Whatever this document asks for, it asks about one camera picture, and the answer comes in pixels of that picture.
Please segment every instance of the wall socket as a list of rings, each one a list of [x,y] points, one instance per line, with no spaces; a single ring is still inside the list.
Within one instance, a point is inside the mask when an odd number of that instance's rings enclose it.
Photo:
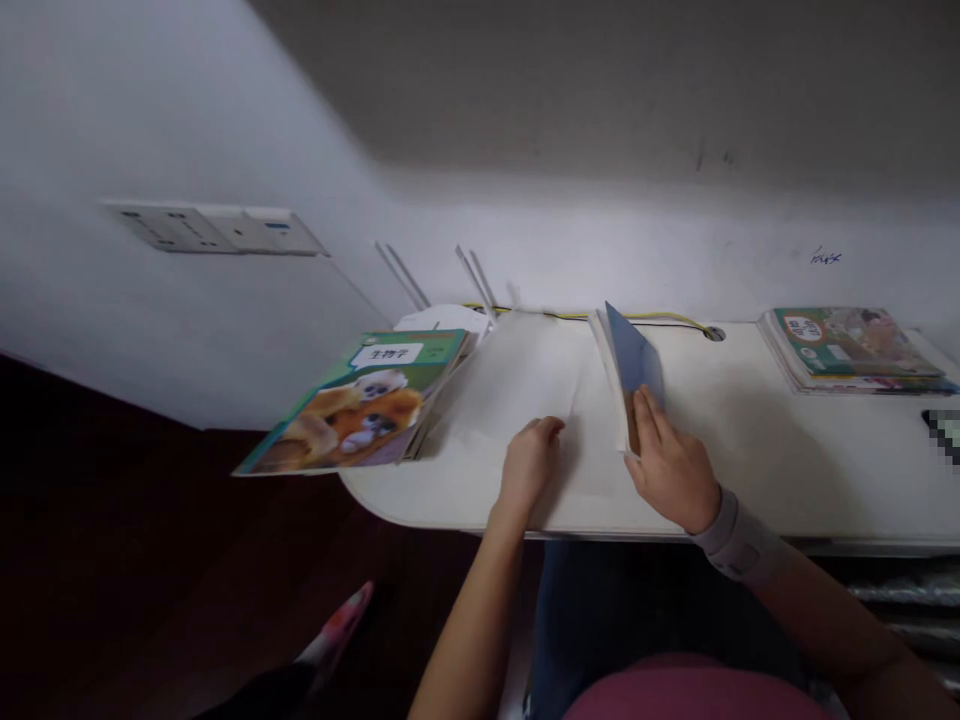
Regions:
[[[258,224],[238,205],[198,205],[197,211],[242,253],[284,254],[269,237],[263,236]]]
[[[102,200],[113,217],[164,252],[330,254],[290,210],[146,200]]]
[[[237,253],[195,209],[179,204],[104,200],[110,213],[144,242],[164,252]]]
[[[288,255],[316,255],[319,252],[330,257],[300,218],[289,210],[250,207],[244,210],[244,215],[256,224],[261,237]]]

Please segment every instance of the person's left hand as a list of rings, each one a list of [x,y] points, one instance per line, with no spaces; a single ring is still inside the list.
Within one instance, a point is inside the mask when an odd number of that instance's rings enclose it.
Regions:
[[[560,439],[565,424],[560,418],[534,418],[507,447],[497,510],[519,518],[526,526],[543,489],[557,471]]]

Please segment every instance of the pink shirt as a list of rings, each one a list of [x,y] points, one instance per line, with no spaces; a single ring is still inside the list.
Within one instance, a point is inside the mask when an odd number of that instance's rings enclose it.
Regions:
[[[692,653],[647,658],[587,689],[565,720],[830,720],[810,697],[769,675]]]

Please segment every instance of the wrist support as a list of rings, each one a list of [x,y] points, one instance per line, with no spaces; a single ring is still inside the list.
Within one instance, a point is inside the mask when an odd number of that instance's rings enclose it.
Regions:
[[[721,488],[720,512],[713,523],[690,539],[710,564],[731,580],[762,585],[783,563],[787,543]]]

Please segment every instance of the yellow cable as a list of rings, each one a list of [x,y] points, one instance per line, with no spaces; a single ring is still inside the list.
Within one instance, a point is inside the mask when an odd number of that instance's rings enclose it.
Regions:
[[[463,303],[463,305],[464,305],[464,307],[469,307],[469,308],[483,307],[482,305],[480,305],[480,304],[478,304],[478,303]],[[510,312],[512,309],[513,309],[513,308],[507,308],[507,307],[503,307],[503,306],[497,306],[497,307],[494,308],[494,312],[496,312],[496,313],[499,315],[500,313]],[[547,314],[549,314],[549,315],[555,315],[556,317],[558,317],[558,318],[563,318],[564,320],[576,320],[576,319],[579,319],[579,318],[585,318],[585,317],[587,317],[587,314],[586,314],[586,313],[568,313],[568,314],[563,314],[563,313],[547,313]],[[691,320],[690,318],[686,317],[685,315],[678,315],[677,313],[671,313],[671,312],[640,313],[640,314],[637,314],[637,315],[624,315],[624,317],[625,317],[627,320],[640,320],[640,319],[643,319],[643,318],[668,317],[668,318],[673,318],[674,320],[680,320],[681,322],[685,322],[685,323],[687,323],[688,325],[691,325],[691,326],[697,328],[697,329],[700,330],[701,332],[705,332],[705,333],[708,333],[708,334],[709,334],[709,331],[707,330],[707,328],[705,328],[705,327],[704,327],[703,325],[701,325],[700,323],[696,322],[695,320]]]

